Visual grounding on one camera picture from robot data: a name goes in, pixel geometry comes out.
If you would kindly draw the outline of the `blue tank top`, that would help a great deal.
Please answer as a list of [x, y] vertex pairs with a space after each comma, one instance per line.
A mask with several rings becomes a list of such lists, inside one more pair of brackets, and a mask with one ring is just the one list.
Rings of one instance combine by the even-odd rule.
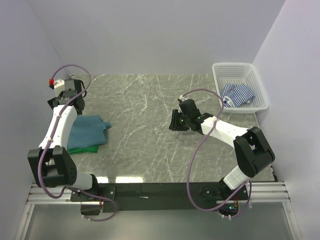
[[99, 147], [107, 142], [106, 131], [112, 127], [99, 115], [78, 115], [72, 125], [67, 150], [76, 153], [91, 147]]

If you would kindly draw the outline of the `striped tank top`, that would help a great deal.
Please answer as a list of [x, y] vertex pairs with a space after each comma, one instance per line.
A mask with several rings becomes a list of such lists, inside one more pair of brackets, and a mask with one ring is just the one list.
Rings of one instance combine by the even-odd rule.
[[245, 84], [227, 83], [220, 91], [224, 107], [238, 108], [243, 104], [249, 104], [255, 97], [255, 93]]

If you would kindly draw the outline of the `green tank top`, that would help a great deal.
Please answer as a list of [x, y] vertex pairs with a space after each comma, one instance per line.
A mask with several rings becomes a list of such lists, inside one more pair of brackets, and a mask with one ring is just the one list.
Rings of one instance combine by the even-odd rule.
[[99, 145], [92, 145], [88, 147], [68, 149], [67, 152], [69, 154], [83, 154], [83, 153], [97, 153], [98, 150], [99, 150]]

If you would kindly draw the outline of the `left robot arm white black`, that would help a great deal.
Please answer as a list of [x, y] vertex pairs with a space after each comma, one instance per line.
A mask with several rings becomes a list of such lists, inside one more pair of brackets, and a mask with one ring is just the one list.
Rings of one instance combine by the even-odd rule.
[[27, 155], [35, 182], [53, 199], [61, 195], [54, 195], [49, 189], [62, 187], [82, 191], [88, 201], [94, 201], [100, 195], [97, 178], [78, 171], [67, 151], [72, 126], [85, 107], [85, 85], [78, 79], [51, 79], [49, 86], [55, 92], [55, 97], [48, 100], [52, 119], [43, 141]]

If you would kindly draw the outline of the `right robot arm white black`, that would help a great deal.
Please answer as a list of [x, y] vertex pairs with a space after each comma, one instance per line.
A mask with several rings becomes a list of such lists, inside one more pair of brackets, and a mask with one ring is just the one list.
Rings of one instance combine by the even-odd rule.
[[200, 113], [192, 99], [179, 99], [179, 109], [172, 111], [171, 131], [197, 132], [216, 138], [235, 150], [237, 166], [222, 178], [219, 193], [230, 200], [237, 194], [237, 188], [255, 177], [275, 160], [275, 154], [259, 127], [250, 129], [219, 120], [210, 113]]

